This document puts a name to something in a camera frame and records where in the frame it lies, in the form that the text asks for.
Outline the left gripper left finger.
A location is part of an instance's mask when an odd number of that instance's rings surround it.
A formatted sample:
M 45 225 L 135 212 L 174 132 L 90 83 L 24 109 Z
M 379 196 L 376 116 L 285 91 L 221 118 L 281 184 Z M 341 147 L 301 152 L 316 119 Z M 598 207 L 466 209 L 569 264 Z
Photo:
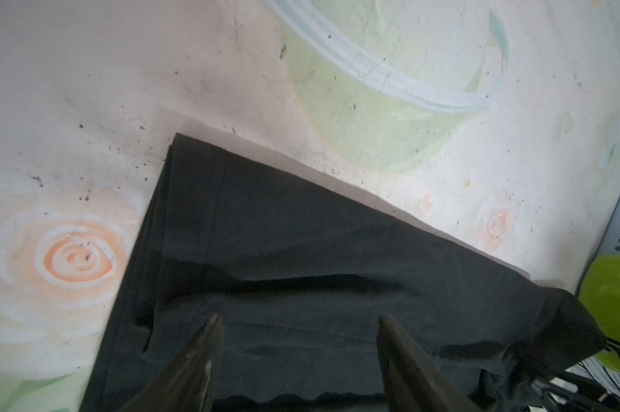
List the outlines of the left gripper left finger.
M 224 325 L 214 314 L 153 382 L 123 411 L 210 411 L 224 354 Z

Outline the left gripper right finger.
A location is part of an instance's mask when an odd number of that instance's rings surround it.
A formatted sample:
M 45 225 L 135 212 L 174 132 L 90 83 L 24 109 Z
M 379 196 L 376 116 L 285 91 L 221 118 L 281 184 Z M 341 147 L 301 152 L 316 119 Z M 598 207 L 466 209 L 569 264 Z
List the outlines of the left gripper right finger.
M 443 376 L 418 342 L 392 315 L 384 313 L 380 316 L 376 344 L 388 410 L 479 410 Z

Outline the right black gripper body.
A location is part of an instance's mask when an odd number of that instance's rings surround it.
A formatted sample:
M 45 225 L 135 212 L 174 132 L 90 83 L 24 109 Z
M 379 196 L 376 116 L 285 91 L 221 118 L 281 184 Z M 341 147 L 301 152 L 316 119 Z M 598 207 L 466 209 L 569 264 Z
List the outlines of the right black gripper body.
M 559 372 L 542 376 L 521 371 L 519 390 L 527 397 L 527 409 L 543 411 L 620 411 L 620 398 L 595 380 Z

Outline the black garment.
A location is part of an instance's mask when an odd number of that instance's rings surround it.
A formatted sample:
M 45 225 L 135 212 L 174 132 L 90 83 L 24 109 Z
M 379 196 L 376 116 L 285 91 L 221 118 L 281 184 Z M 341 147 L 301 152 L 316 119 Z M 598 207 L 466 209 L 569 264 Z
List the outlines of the black garment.
M 605 348 L 583 305 L 457 243 L 281 170 L 178 135 L 115 300 L 84 411 L 116 411 L 212 315 L 217 410 L 381 407 L 392 315 L 462 394 L 526 411 L 538 374 Z

